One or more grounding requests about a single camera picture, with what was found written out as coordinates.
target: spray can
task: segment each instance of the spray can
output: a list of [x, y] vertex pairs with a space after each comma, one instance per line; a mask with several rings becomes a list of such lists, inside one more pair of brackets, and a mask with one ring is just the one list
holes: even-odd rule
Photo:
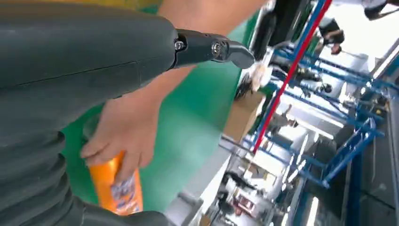
[[[83, 137], [86, 141], [93, 136], [98, 120], [99, 115], [96, 115], [84, 125]], [[122, 183], [114, 184], [114, 178], [118, 173], [124, 153], [121, 150], [109, 162], [89, 167], [100, 206], [118, 215], [130, 215], [143, 211], [143, 196], [138, 170]]]

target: workbench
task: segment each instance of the workbench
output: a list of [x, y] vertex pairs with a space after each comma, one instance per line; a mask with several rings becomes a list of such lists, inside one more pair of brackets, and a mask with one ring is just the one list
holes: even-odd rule
[[[229, 38], [248, 43], [255, 18], [239, 26]], [[164, 211], [217, 149], [239, 75], [240, 70], [232, 63], [203, 63], [164, 100], [154, 158], [149, 166], [140, 169], [144, 210]], [[91, 203], [97, 203], [97, 196], [79, 154], [84, 145], [82, 127], [87, 119], [100, 113], [101, 108], [89, 110], [63, 130], [66, 135], [63, 155], [67, 159], [72, 190]]]

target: screw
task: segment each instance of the screw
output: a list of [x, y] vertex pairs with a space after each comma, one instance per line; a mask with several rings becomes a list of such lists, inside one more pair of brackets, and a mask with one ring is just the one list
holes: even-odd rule
[[175, 42], [175, 50], [181, 50], [183, 48], [184, 48], [184, 42], [182, 42], [182, 41]]
[[214, 55], [214, 56], [218, 56], [219, 54], [220, 54], [220, 51], [221, 51], [221, 49], [222, 49], [222, 47], [221, 47], [221, 45], [220, 45], [220, 43], [219, 42], [214, 42], [213, 44], [212, 44], [212, 54]]

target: orange bottle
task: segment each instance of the orange bottle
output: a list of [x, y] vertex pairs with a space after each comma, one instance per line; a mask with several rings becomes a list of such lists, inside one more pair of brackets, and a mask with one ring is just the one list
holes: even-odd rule
[[143, 196], [138, 170], [128, 180], [114, 185], [114, 178], [124, 152], [106, 164], [89, 168], [101, 207], [118, 215], [129, 215], [143, 210]]

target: worker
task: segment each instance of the worker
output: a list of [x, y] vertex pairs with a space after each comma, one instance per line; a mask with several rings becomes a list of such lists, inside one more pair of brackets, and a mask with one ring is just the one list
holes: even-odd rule
[[227, 171], [224, 173], [222, 178], [222, 184], [226, 185], [230, 178], [237, 184], [237, 187], [240, 187], [242, 189], [249, 188], [251, 190], [256, 190], [256, 187], [249, 184], [245, 179], [243, 179], [236, 172], [233, 171]]
[[298, 123], [295, 120], [290, 120], [287, 118], [287, 114], [291, 111], [291, 109], [292, 105], [289, 105], [283, 114], [273, 114], [269, 126], [267, 127], [267, 131], [270, 132], [272, 136], [278, 134], [280, 129], [284, 126], [291, 126], [292, 128], [296, 128], [298, 126]]
[[397, 8], [386, 13], [381, 13], [388, 4], [399, 6], [399, 0], [334, 0], [333, 2], [335, 4], [362, 5], [364, 15], [370, 21], [381, 19], [399, 11], [399, 8]]
[[331, 54], [339, 54], [342, 51], [341, 44], [345, 40], [345, 35], [336, 20], [333, 17], [324, 16], [320, 21], [319, 31], [323, 37], [323, 43], [319, 44], [316, 49], [332, 44]]
[[[266, 0], [164, 0], [158, 14], [177, 28], [227, 35], [265, 3]], [[170, 70], [145, 87], [108, 101], [96, 132], [81, 151], [86, 164], [108, 162], [125, 150], [115, 183], [148, 165], [154, 154], [161, 103], [193, 68]]]

